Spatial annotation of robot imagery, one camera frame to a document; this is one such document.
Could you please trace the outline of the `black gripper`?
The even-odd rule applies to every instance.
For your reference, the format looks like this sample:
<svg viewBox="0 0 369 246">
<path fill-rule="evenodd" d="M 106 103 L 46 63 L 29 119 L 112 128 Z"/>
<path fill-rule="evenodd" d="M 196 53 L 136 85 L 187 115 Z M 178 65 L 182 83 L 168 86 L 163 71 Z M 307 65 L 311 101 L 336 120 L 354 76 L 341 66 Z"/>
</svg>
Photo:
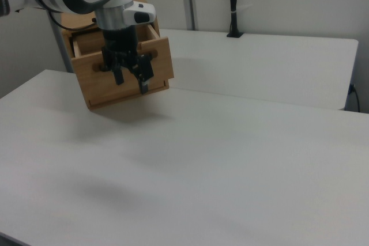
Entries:
<svg viewBox="0 0 369 246">
<path fill-rule="evenodd" d="M 102 72 L 111 71 L 117 85 L 124 83 L 122 73 L 122 58 L 117 52 L 128 53 L 128 70 L 136 77 L 141 94 L 148 92 L 149 80 L 154 76 L 152 68 L 152 55 L 137 55 L 138 36 L 134 25 L 120 30 L 103 30 L 105 47 L 102 49 L 104 65 L 101 66 Z"/>
</svg>

